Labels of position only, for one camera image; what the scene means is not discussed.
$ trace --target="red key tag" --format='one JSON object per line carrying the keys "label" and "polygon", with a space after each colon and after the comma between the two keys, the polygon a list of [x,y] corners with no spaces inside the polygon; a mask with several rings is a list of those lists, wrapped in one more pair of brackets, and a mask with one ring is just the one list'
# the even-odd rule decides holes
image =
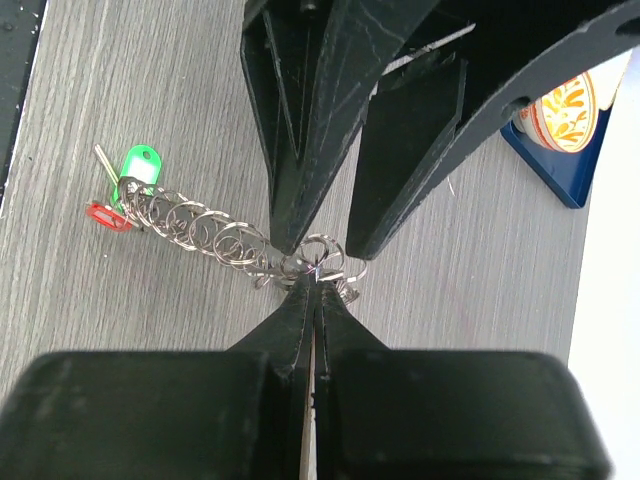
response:
{"label": "red key tag", "polygon": [[86,214],[114,232],[128,232],[133,226],[126,217],[98,202],[92,202],[87,207]]}

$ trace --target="gray wooden table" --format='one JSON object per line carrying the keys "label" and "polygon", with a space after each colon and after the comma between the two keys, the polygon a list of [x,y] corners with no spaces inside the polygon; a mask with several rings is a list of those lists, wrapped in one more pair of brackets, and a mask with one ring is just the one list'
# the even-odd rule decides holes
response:
{"label": "gray wooden table", "polygon": [[[0,218],[4,397],[59,349],[224,349],[282,295],[148,234],[87,219],[152,145],[162,184],[268,231],[267,181],[239,62],[243,0],[51,0]],[[344,240],[355,158],[312,230]],[[393,347],[518,348],[566,359],[587,210],[494,135],[370,267],[354,314]]]}

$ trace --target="green key tag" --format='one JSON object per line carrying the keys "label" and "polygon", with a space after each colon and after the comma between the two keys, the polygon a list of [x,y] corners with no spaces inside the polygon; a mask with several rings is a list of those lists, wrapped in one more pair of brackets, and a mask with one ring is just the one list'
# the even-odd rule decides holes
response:
{"label": "green key tag", "polygon": [[[162,159],[148,145],[136,145],[127,154],[120,177],[133,177],[140,183],[155,185],[162,170]],[[112,205],[117,205],[118,188],[113,191]]]}

